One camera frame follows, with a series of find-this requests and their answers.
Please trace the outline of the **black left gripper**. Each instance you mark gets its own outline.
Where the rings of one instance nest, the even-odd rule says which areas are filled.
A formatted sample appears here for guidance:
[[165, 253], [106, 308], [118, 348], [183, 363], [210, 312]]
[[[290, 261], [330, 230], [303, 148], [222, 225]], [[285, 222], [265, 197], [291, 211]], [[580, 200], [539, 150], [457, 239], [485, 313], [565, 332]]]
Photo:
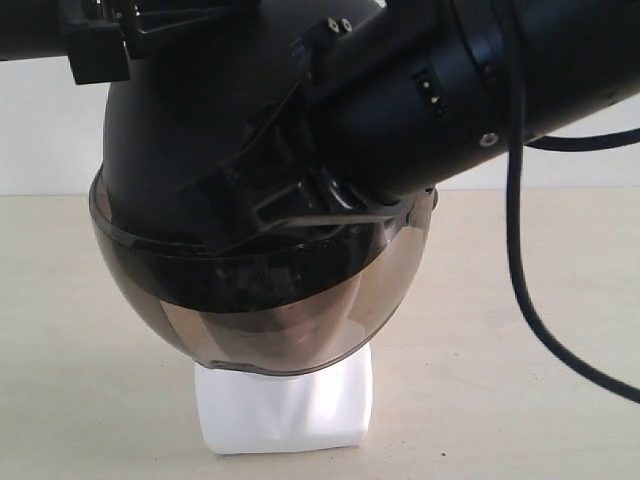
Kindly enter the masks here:
[[281, 249], [429, 207], [428, 188], [391, 195], [353, 173], [354, 149], [318, 115], [323, 100], [361, 85], [388, 58], [364, 30], [223, 30], [188, 47], [181, 68], [204, 86], [216, 129], [175, 178], [179, 238], [189, 248]]

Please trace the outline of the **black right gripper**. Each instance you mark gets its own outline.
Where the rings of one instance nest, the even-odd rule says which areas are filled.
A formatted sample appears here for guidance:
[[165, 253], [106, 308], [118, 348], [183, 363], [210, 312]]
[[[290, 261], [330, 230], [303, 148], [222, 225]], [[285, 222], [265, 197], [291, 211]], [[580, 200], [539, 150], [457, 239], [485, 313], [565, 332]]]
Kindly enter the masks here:
[[126, 81], [130, 62], [255, 11], [258, 1], [59, 1], [65, 54], [77, 84]]

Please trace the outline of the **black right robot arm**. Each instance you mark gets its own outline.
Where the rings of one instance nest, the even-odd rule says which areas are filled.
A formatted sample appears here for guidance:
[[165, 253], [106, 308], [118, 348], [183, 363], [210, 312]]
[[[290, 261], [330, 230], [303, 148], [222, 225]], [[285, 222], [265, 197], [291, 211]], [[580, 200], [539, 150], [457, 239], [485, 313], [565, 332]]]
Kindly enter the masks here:
[[130, 79], [130, 63], [258, 1], [57, 1], [1, 3], [3, 62], [65, 57], [78, 85]]

